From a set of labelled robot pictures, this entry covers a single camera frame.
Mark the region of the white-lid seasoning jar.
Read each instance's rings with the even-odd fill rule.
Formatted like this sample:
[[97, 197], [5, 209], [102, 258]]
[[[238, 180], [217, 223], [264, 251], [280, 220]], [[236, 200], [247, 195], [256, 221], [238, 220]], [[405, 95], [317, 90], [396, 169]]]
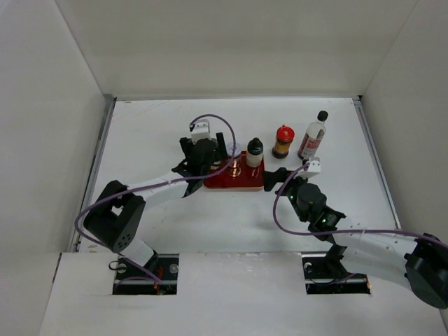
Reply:
[[232, 178], [237, 178], [241, 174], [242, 146], [240, 143], [226, 143], [227, 151], [227, 173]]

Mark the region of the black-cap white salt bottle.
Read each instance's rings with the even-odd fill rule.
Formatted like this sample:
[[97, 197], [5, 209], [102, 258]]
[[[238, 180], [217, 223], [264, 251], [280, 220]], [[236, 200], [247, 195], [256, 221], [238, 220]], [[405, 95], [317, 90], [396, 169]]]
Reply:
[[250, 140], [246, 149], [246, 164], [250, 168], [259, 167], [263, 159], [263, 151], [263, 143], [258, 137]]

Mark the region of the red-cap dark sauce bottle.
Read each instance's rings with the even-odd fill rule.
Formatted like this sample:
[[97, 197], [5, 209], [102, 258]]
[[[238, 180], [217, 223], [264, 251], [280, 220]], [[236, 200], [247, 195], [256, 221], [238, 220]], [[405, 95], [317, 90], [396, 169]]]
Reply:
[[273, 156], [278, 159], [286, 158], [294, 138], [295, 132], [291, 127], [280, 126], [276, 131], [275, 142], [272, 147]]

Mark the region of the tall vinegar bottle black cap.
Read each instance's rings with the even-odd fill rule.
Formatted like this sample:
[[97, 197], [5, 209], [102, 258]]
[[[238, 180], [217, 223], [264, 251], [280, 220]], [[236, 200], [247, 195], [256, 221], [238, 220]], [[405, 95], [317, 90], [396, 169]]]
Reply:
[[301, 160], [314, 157], [326, 133], [325, 121], [328, 119], [327, 111], [319, 111], [316, 121], [312, 122], [303, 137], [297, 156]]

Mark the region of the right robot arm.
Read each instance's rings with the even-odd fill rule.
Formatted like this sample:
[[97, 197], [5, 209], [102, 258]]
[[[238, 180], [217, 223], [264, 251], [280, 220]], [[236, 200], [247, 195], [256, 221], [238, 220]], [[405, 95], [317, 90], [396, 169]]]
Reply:
[[307, 231], [277, 227], [299, 237], [315, 237], [331, 247], [325, 255], [326, 272], [340, 277], [345, 272], [365, 274], [410, 290], [427, 305], [447, 308], [447, 244], [436, 236], [402, 230], [373, 230], [330, 208], [319, 187], [309, 182], [320, 171], [310, 160], [295, 171], [284, 167], [262, 174], [264, 189], [280, 183], [276, 197], [287, 197]]

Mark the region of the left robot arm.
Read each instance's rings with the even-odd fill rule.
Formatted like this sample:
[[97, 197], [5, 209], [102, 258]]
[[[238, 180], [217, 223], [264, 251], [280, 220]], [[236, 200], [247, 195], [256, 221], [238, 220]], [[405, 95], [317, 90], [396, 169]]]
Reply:
[[90, 210], [83, 221], [83, 227], [106, 248], [131, 260], [134, 272], [142, 279], [155, 275], [158, 262], [157, 252], [136, 238], [143, 212], [195, 193], [212, 164], [227, 154], [221, 132], [215, 139], [196, 143], [183, 137], [180, 145], [185, 158], [168, 174], [152, 180], [157, 188], [131, 192], [132, 186], [114, 180], [98, 198], [105, 202]]

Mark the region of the red lacquer tray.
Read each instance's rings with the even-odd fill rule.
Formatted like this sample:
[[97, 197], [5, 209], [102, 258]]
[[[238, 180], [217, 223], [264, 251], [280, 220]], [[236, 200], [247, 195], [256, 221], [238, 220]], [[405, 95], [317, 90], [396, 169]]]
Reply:
[[246, 151], [243, 150], [238, 168], [227, 168], [219, 175], [206, 179], [204, 186], [210, 189], [261, 189], [264, 188], [264, 171], [264, 158], [262, 157], [259, 166], [250, 167], [246, 162]]

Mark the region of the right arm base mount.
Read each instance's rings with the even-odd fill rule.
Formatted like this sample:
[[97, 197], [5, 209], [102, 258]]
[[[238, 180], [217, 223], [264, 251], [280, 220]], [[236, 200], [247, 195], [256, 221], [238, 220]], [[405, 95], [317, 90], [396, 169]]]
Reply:
[[344, 247], [332, 246], [327, 252], [302, 254], [305, 290], [309, 295], [370, 294], [364, 274], [354, 274], [341, 264]]

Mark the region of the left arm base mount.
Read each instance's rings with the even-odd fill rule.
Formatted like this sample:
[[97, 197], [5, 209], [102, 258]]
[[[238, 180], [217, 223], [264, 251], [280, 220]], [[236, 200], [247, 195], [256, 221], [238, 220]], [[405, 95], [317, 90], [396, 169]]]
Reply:
[[160, 281], [145, 273], [128, 260], [118, 257], [109, 263], [114, 272], [113, 295], [175, 295], [179, 276], [179, 254], [160, 254], [149, 270]]

